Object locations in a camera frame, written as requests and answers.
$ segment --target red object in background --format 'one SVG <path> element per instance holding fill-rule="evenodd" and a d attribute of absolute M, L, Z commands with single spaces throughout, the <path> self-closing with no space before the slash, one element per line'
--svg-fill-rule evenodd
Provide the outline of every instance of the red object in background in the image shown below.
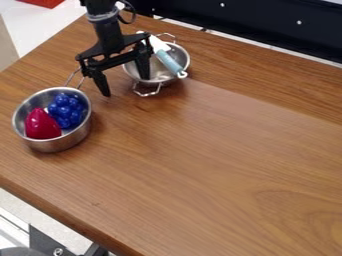
<path fill-rule="evenodd" d="M 43 7 L 47 7 L 50 9 L 55 8 L 60 3 L 64 2 L 64 0 L 17 0 L 19 2 L 35 4 Z"/>

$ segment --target white and blue object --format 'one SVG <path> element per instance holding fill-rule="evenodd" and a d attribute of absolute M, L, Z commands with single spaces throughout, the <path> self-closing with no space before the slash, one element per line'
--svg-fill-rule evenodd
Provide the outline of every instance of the white and blue object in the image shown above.
<path fill-rule="evenodd" d="M 160 60 L 164 66 L 171 71 L 172 74 L 180 79 L 184 79 L 188 76 L 188 73 L 184 71 L 184 68 L 179 65 L 167 52 L 171 50 L 164 41 L 160 40 L 158 37 L 151 35 L 150 43 L 153 47 L 153 51 L 157 58 Z"/>

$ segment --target bowl rim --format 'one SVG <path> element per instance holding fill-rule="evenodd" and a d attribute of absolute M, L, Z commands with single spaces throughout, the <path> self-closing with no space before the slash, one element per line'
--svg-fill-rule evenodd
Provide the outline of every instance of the bowl rim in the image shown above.
<path fill-rule="evenodd" d="M 83 122 L 81 124 L 79 124 L 74 130 L 72 130 L 71 132 L 67 133 L 67 134 L 64 134 L 64 135 L 61 135 L 61 136 L 58 136 L 56 138 L 51 138 L 51 139 L 32 139 L 32 138 L 29 138 L 27 136 L 23 136 L 17 126 L 15 125 L 15 118 L 19 112 L 19 109 L 24 105 L 26 104 L 26 102 L 28 102 L 30 99 L 32 99 L 33 97 L 43 93 L 43 92 L 48 92 L 48 91 L 53 91 L 55 89 L 63 89 L 63 90 L 68 90 L 68 91 L 77 91 L 78 93 L 80 93 L 85 99 L 86 99 L 86 102 L 88 104 L 88 113 L 86 115 L 86 117 L 84 118 Z M 65 137 L 68 137 L 69 135 L 75 133 L 76 131 L 80 130 L 83 126 L 85 126 L 85 124 L 87 123 L 87 121 L 89 120 L 90 116 L 91 116 L 91 112 L 92 112 L 92 106 L 91 106 L 91 101 L 89 100 L 88 96 L 82 92 L 81 90 L 78 90 L 76 88 L 71 88 L 71 87 L 63 87 L 63 86 L 59 86 L 59 87 L 50 87 L 50 88 L 47 88 L 47 89 L 44 89 L 44 90 L 40 90 L 38 92 L 35 92 L 34 94 L 32 94 L 30 97 L 26 98 L 24 101 L 21 102 L 21 104 L 15 109 L 13 115 L 12 115 L 12 127 L 13 129 L 15 130 L 15 132 L 23 139 L 27 140 L 27 141 L 31 141 L 31 142 L 51 142 L 51 141 L 55 141 L 55 140 L 60 140 L 60 139 L 63 139 Z"/>
<path fill-rule="evenodd" d="M 189 52 L 187 50 L 185 50 L 185 48 L 183 46 L 179 45 L 179 44 L 175 44 L 175 43 L 171 43 L 171 42 L 165 42 L 165 43 L 168 44 L 168 45 L 176 46 L 176 47 L 180 48 L 181 50 L 183 50 L 183 52 L 185 53 L 185 55 L 187 57 L 187 62 L 186 62 L 186 65 L 184 66 L 184 70 L 187 70 L 189 68 L 190 64 L 191 64 L 191 58 L 190 58 Z M 140 83 L 146 83 L 146 84 L 166 83 L 166 82 L 169 82 L 169 81 L 177 78 L 177 76 L 174 76 L 173 78 L 170 78 L 170 79 L 167 79 L 167 80 L 165 80 L 165 79 L 164 80 L 163 79 L 159 79 L 159 80 L 157 80 L 157 79 L 156 80 L 138 79 L 138 78 L 134 77 L 131 73 L 128 72 L 127 67 L 126 67 L 127 64 L 128 63 L 125 63 L 125 64 L 122 65 L 122 67 L 123 67 L 124 71 L 126 72 L 126 74 L 129 77 L 131 77 L 133 80 L 138 81 Z"/>

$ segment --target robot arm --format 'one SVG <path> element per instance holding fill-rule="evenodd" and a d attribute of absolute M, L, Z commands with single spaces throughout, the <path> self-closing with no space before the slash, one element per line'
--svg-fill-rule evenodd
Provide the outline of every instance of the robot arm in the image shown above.
<path fill-rule="evenodd" d="M 80 1 L 81 5 L 87 8 L 88 20 L 93 24 L 98 37 L 98 42 L 93 47 L 76 56 L 83 76 L 93 78 L 101 93 L 107 97 L 110 96 L 110 90 L 103 71 L 109 68 L 135 61 L 140 77 L 150 79 L 150 57 L 153 53 L 149 41 L 150 34 L 122 34 L 119 25 L 122 18 L 119 15 L 121 9 L 118 7 L 118 0 Z M 133 46 L 133 50 L 121 54 L 130 45 Z M 94 59 L 100 55 L 104 56 L 103 60 Z"/>
<path fill-rule="evenodd" d="M 91 15 L 110 13 L 118 0 L 80 0 L 81 5 L 87 8 Z"/>

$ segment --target wood grain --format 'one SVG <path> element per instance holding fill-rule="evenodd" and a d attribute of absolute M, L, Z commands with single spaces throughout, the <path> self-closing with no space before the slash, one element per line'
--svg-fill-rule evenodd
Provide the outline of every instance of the wood grain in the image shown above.
<path fill-rule="evenodd" d="M 112 98 L 83 87 L 89 138 L 31 152 L 12 112 L 76 67 L 94 40 L 80 19 L 0 75 L 0 185 L 124 255 L 340 255 L 339 70 L 147 18 L 136 26 L 176 34 L 198 81 L 143 99 L 111 70 Z"/>

